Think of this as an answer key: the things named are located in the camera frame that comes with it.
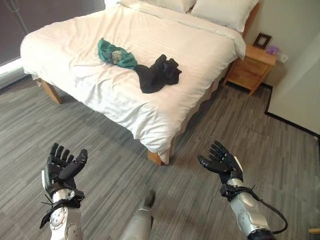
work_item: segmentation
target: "wooden nightstand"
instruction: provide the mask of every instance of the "wooden nightstand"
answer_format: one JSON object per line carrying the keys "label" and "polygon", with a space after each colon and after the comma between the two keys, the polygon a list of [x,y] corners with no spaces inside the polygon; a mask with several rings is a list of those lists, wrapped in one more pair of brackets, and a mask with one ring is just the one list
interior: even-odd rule
{"label": "wooden nightstand", "polygon": [[252,95],[275,64],[275,55],[268,54],[260,48],[246,45],[244,59],[238,58],[233,62],[223,85],[229,81],[251,90],[249,95]]}

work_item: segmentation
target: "dark curtain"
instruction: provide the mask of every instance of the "dark curtain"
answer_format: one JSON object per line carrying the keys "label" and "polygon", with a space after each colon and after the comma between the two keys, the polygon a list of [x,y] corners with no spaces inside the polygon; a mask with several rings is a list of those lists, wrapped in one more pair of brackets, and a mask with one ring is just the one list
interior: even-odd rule
{"label": "dark curtain", "polygon": [[[103,0],[18,0],[18,3],[29,32],[105,9]],[[19,57],[24,35],[15,13],[0,0],[0,65]]]}

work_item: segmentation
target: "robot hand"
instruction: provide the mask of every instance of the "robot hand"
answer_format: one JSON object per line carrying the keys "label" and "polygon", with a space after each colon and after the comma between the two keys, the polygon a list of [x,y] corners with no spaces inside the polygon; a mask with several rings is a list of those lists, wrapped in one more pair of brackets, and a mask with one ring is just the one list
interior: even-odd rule
{"label": "robot hand", "polygon": [[64,147],[62,145],[54,143],[44,168],[43,185],[51,198],[53,194],[59,190],[76,189],[74,176],[76,176],[87,163],[88,152],[86,149],[82,149],[76,159],[74,159],[73,155],[68,157],[70,153],[68,149],[65,149],[64,152],[63,150]]}
{"label": "robot hand", "polygon": [[220,142],[214,141],[214,144],[211,145],[208,158],[202,155],[198,156],[198,160],[204,168],[220,175],[222,184],[227,183],[228,180],[233,178],[240,179],[242,182],[244,181],[242,167],[238,159]]}

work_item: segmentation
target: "teal shirt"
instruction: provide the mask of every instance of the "teal shirt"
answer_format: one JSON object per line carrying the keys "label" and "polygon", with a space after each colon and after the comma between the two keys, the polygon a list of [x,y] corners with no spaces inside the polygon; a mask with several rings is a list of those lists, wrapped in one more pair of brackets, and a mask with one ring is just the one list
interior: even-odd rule
{"label": "teal shirt", "polygon": [[98,42],[98,55],[102,61],[118,65],[120,68],[134,70],[138,64],[131,52],[128,53],[122,47],[115,46],[103,38]]}

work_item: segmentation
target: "bed frame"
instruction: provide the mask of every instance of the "bed frame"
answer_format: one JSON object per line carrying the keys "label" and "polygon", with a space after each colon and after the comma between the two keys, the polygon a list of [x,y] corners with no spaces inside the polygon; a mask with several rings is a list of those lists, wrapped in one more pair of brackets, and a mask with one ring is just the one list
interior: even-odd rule
{"label": "bed frame", "polygon": [[[246,20],[245,23],[245,27],[244,27],[244,31],[243,31],[243,38],[247,35],[248,30],[250,29],[252,23],[255,20],[255,17],[257,15],[257,12],[259,10],[261,6],[261,3],[258,2],[256,4],[256,6],[252,9],[252,11],[250,12],[250,15],[248,17],[248,19]],[[173,137],[173,139],[171,140],[171,147],[170,149],[168,149],[165,154],[169,155],[169,158],[173,155],[174,150],[175,150],[175,143],[176,143],[176,138],[183,134],[186,130],[187,127],[187,123],[189,122],[190,118],[193,116],[193,114],[195,114],[198,110],[199,107],[201,105],[201,103],[203,103],[204,101],[207,101],[210,99],[211,97],[211,93],[214,92],[217,88],[218,88],[218,84],[219,81],[221,80],[222,77],[224,77],[226,75],[227,71],[223,71],[219,77],[217,77],[212,85],[207,89],[207,91],[204,93],[204,95],[202,96],[202,98],[200,98],[200,100],[197,102],[196,106],[193,107],[190,112],[187,114],[186,118],[184,119],[183,123],[181,124],[181,129],[175,134],[175,136]],[[50,85],[49,83],[47,83],[46,81],[40,79],[41,81],[41,85],[43,87],[43,89],[45,90],[45,92],[51,97],[51,99],[53,101],[55,101],[58,104],[62,104],[62,100],[59,97],[59,95],[57,94],[56,90],[54,89],[54,87],[52,85]],[[163,162],[161,161],[160,156],[158,155],[158,153],[156,152],[151,152],[149,150],[147,150],[147,157],[149,160],[155,162],[155,164],[157,165],[161,165],[163,164]]]}

